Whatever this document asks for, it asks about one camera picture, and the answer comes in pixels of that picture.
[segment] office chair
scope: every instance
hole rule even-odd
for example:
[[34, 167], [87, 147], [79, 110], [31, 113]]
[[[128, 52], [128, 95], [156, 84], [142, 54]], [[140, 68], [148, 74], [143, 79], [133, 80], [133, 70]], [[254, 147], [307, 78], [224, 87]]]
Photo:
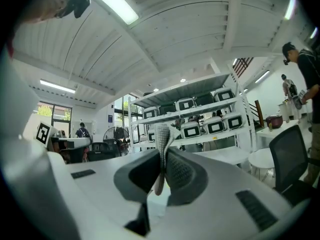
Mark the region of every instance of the office chair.
[[89, 162], [107, 160], [121, 156], [113, 146], [109, 146], [104, 142], [92, 143], [92, 150], [88, 151], [86, 154]]
[[317, 194], [319, 188], [315, 189], [299, 180], [309, 163], [320, 166], [320, 160], [308, 158], [298, 125], [280, 133], [270, 142], [269, 147], [274, 161], [275, 190], [294, 206]]

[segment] man with backpack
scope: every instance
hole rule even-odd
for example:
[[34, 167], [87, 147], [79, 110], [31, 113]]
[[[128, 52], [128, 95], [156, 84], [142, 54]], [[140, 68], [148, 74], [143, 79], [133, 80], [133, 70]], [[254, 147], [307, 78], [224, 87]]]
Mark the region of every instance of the man with backpack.
[[[301, 99], [303, 104], [312, 99], [312, 144], [310, 157], [320, 160], [320, 60], [311, 51], [302, 49], [298, 51], [290, 42], [282, 47], [282, 53], [288, 62], [297, 63], [305, 80], [307, 93]], [[304, 181], [313, 185], [318, 177], [320, 168], [309, 164], [307, 176]]]
[[88, 130], [85, 128], [85, 124], [83, 122], [80, 123], [80, 128], [76, 131], [75, 135], [78, 138], [89, 138], [90, 134]]
[[292, 80], [287, 79], [287, 76], [285, 74], [282, 74], [281, 78], [283, 80], [282, 88], [284, 91], [284, 95], [288, 96], [288, 100], [289, 100], [288, 102], [293, 113], [293, 119], [299, 120], [299, 123], [300, 123], [301, 112], [296, 108], [296, 105], [292, 99], [292, 97], [298, 94], [297, 87]]

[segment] standing fan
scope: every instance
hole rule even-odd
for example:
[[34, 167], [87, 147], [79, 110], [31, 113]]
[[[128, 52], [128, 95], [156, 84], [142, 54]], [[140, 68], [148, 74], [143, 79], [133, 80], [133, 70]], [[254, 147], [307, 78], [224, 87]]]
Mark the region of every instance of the standing fan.
[[111, 127], [105, 132], [103, 142], [113, 147], [115, 152], [121, 153], [121, 156], [126, 156], [131, 147], [128, 128], [126, 126]]

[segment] cap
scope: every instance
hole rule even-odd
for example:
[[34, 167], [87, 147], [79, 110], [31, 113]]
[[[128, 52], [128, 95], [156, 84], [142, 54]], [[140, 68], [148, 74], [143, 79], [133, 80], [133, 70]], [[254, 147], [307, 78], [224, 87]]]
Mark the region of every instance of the cap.
[[296, 47], [291, 44], [291, 42], [287, 42], [284, 46], [282, 46], [282, 53], [286, 59], [288, 59], [288, 52], [292, 50], [296, 50]]

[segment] box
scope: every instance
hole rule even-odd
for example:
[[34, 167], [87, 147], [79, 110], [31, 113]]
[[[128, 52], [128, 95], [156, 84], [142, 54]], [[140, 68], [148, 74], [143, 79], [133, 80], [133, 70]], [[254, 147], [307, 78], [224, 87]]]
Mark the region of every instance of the box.
[[159, 109], [156, 106], [148, 107], [143, 112], [143, 119], [159, 116]]
[[173, 104], [166, 104], [159, 107], [159, 114], [160, 115], [166, 115], [168, 112], [176, 112], [176, 105]]
[[243, 118], [240, 113], [231, 112], [222, 117], [225, 129], [233, 130], [243, 125]]
[[225, 101], [228, 99], [232, 99], [234, 97], [235, 95], [231, 91], [231, 88], [224, 87], [224, 88], [217, 89], [214, 92], [214, 99], [216, 102]]
[[148, 131], [148, 142], [154, 142], [155, 141], [155, 131], [153, 129], [150, 129]]
[[204, 129], [205, 134], [216, 134], [225, 129], [220, 116], [213, 116], [205, 120], [202, 124], [202, 128]]
[[182, 111], [182, 110], [188, 110], [191, 109], [192, 107], [195, 107], [195, 101], [193, 98], [183, 98], [179, 99], [175, 103], [175, 108], [177, 111]]
[[201, 135], [200, 125], [195, 122], [186, 122], [181, 125], [181, 136], [184, 139], [197, 137]]
[[211, 93], [207, 93], [207, 94], [204, 94], [204, 95], [200, 95], [200, 96], [197, 96], [195, 99], [195, 104], [197, 106], [204, 106], [204, 105], [208, 105], [208, 104], [212, 104], [214, 103], [214, 97], [212, 96]]

